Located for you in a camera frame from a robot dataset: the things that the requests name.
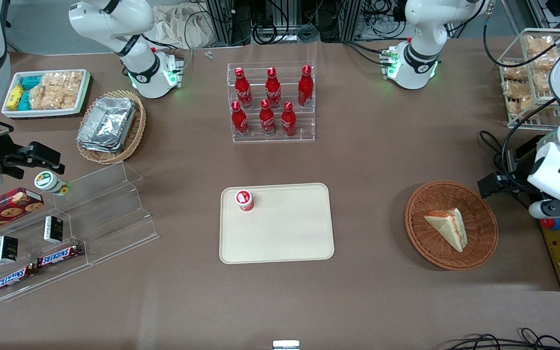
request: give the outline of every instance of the snickers bar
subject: snickers bar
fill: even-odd
[[[44,258],[38,258],[38,268],[43,268],[45,265],[50,263],[57,263],[69,257],[75,257],[84,253],[79,246],[79,244],[71,245],[68,248],[64,248],[59,252],[55,252],[51,255],[47,255]]]
[[[18,281],[24,280],[27,277],[34,275],[38,272],[38,268],[34,263],[29,263],[28,266],[18,270],[17,272],[13,272],[6,277],[0,279],[0,290],[6,288],[9,285],[17,283]]]

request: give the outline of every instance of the brown table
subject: brown table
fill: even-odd
[[[494,52],[507,43],[494,40]],[[556,277],[536,221],[513,199],[489,199],[500,242],[474,271],[425,261],[404,228],[404,206],[420,184],[451,179],[476,188],[493,171],[477,132],[503,138],[508,129],[480,40],[447,43],[444,64],[418,91],[383,81],[378,67],[340,44],[216,49],[213,57],[197,52],[181,89],[143,100],[148,124],[128,162],[144,177],[140,197],[160,239],[0,303],[0,349],[258,350],[300,339],[305,350],[435,350],[470,333],[518,339],[522,326],[560,338]],[[131,89],[116,55],[12,58],[13,71],[88,69],[92,99]],[[317,63],[317,140],[233,144],[227,63],[304,59]],[[13,138],[57,149],[65,178],[75,179],[101,167],[76,149],[79,121],[13,122]],[[531,137],[516,134],[513,146]],[[31,188],[37,173],[6,179],[4,189]],[[220,262],[222,190],[300,182],[330,190],[334,256]]]

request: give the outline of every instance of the round wicker basket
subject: round wicker basket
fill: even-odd
[[[122,151],[118,153],[97,152],[82,148],[79,144],[77,144],[77,148],[85,159],[95,161],[99,164],[109,165],[129,158],[138,147],[140,141],[142,140],[144,127],[146,126],[146,111],[144,111],[144,106],[142,105],[142,101],[140,101],[140,98],[129,91],[112,91],[104,94],[99,98],[102,97],[126,97],[137,104],[135,115],[133,116],[134,120],[131,123],[131,128],[129,129],[129,134],[127,135],[126,141],[124,142],[124,148]],[[98,98],[87,108],[84,114],[84,119],[82,119],[79,129],[84,127],[84,124],[88,119],[89,111],[91,111],[96,101],[98,101]]]
[[[429,211],[452,208],[461,212],[468,236],[461,253],[424,219]],[[498,225],[491,208],[478,193],[453,181],[429,182],[414,191],[405,208],[405,228],[418,252],[447,270],[478,268],[498,245]]]

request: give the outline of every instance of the acrylic display shelf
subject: acrylic display shelf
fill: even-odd
[[[298,82],[302,76],[302,67],[304,65],[313,67],[314,89],[313,89],[313,104],[310,107],[302,107],[298,104]],[[239,137],[236,134],[235,127],[232,124],[230,116],[232,111],[230,104],[237,100],[235,91],[235,68],[242,67],[245,77],[250,83],[252,89],[253,104],[249,109],[243,109],[247,115],[247,124],[250,129],[248,137]],[[267,68],[275,67],[276,76],[280,81],[282,89],[282,103],[280,107],[274,108],[274,124],[276,125],[276,133],[273,136],[266,136],[261,127],[261,120],[258,114],[261,111],[261,100],[266,98],[265,83],[267,82]],[[230,129],[232,133],[233,142],[303,142],[315,140],[315,105],[316,105],[316,91],[317,80],[315,77],[315,65],[313,61],[300,61],[300,62],[260,62],[260,63],[240,63],[229,64],[227,68],[227,92],[228,103],[227,112]],[[293,103],[293,110],[297,117],[297,133],[294,137],[286,138],[282,134],[282,116],[284,102],[290,101]]]
[[[158,238],[153,219],[142,208],[133,185],[140,179],[130,166],[118,162],[71,181],[71,192],[64,197],[41,193],[43,209],[0,228],[0,235],[18,239],[17,261],[0,263],[0,278],[73,244],[80,244],[84,251],[0,290],[0,301],[33,292]],[[61,244],[43,240],[44,219],[48,215],[64,221]]]

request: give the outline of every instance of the beige tray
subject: beige tray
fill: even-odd
[[[252,193],[254,209],[235,202]],[[227,264],[322,261],[334,254],[330,196],[324,184],[227,188],[220,209],[220,259]]]

